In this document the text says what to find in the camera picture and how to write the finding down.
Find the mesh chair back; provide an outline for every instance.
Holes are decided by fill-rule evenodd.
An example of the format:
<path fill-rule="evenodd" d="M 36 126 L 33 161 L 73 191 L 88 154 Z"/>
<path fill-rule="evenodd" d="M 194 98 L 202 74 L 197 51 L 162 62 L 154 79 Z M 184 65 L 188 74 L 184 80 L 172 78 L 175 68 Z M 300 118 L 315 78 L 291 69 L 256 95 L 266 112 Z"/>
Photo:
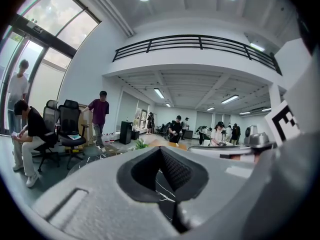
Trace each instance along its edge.
<path fill-rule="evenodd" d="M 55 132 L 56 122 L 59 119 L 60 112 L 57 109 L 58 101 L 48 100 L 43 109 L 43 120 L 46 128 L 50 132 Z"/>
<path fill-rule="evenodd" d="M 79 103 L 73 100 L 66 99 L 63 105 L 68 108 L 79 109 Z"/>
<path fill-rule="evenodd" d="M 79 133 L 78 121 L 80 110 L 65 105 L 59 106 L 60 110 L 60 134 L 74 135 Z"/>

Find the ceiling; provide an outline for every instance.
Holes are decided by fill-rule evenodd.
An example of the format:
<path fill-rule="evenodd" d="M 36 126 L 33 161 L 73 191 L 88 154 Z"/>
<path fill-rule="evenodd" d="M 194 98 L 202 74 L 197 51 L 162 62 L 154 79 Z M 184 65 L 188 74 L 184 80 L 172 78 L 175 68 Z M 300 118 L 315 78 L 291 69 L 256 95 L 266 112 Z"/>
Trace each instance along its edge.
<path fill-rule="evenodd" d="M 157 15 L 183 11 L 201 11 L 216 18 L 225 14 L 229 18 L 244 19 L 279 39 L 284 44 L 300 37 L 296 10 L 289 0 L 111 0 L 126 22 L 133 28 Z M 250 42 L 266 49 L 276 48 L 256 33 L 245 33 Z"/>
<path fill-rule="evenodd" d="M 169 103 L 177 108 L 195 109 L 222 75 L 220 72 L 204 70 L 166 69 L 122 74 L 118 78 L 159 106 Z M 159 88 L 165 99 L 160 98 L 154 88 Z M 227 104 L 221 103 L 232 95 L 239 95 L 239 98 Z M 197 110 L 206 111 L 210 107 L 215 107 L 212 112 L 230 114 L 270 108 L 269 89 L 266 84 L 256 80 L 230 75 Z"/>

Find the white pants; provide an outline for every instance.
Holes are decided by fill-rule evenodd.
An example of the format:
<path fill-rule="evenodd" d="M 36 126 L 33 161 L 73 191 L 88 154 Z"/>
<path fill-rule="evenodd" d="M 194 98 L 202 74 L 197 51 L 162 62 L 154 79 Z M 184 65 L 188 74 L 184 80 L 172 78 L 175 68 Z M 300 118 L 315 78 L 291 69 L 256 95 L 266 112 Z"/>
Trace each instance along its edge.
<path fill-rule="evenodd" d="M 28 131 L 26 130 L 23 136 L 28 136 Z M 43 145 L 45 142 L 38 136 L 32 138 L 31 142 L 21 143 L 18 141 L 13 142 L 14 150 L 14 162 L 16 165 L 22 165 L 24 167 L 24 174 L 26 176 L 33 176 L 35 174 L 34 162 L 32 160 L 31 151 L 37 147 Z"/>
<path fill-rule="evenodd" d="M 230 142 L 231 140 L 231 135 L 226 135 L 225 136 L 225 142 Z"/>

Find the sneaker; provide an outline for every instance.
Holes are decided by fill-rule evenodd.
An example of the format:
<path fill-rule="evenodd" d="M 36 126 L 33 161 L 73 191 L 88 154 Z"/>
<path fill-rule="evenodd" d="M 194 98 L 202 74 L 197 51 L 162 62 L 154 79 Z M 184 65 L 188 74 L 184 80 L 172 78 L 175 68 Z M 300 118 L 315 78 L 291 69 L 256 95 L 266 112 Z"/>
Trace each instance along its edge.
<path fill-rule="evenodd" d="M 37 181 L 37 179 L 39 178 L 38 174 L 35 172 L 34 175 L 32 177 L 28 177 L 28 180 L 26 181 L 26 186 L 28 188 L 31 188 Z"/>
<path fill-rule="evenodd" d="M 24 164 L 15 164 L 12 169 L 16 172 L 24 167 Z"/>

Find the hair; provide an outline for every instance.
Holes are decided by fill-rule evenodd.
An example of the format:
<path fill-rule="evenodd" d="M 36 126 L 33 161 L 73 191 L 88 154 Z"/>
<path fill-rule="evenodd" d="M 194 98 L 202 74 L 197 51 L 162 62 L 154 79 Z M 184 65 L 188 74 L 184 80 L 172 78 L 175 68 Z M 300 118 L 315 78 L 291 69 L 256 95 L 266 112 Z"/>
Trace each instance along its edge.
<path fill-rule="evenodd" d="M 106 96 L 107 97 L 107 92 L 105 90 L 100 91 L 100 97 L 101 96 Z"/>
<path fill-rule="evenodd" d="M 22 111 L 27 111 L 28 108 L 28 103 L 25 100 L 20 99 L 14 104 L 14 114 L 16 116 L 21 116 Z"/>
<path fill-rule="evenodd" d="M 21 60 L 20 67 L 27 69 L 29 68 L 29 62 L 26 59 Z"/>

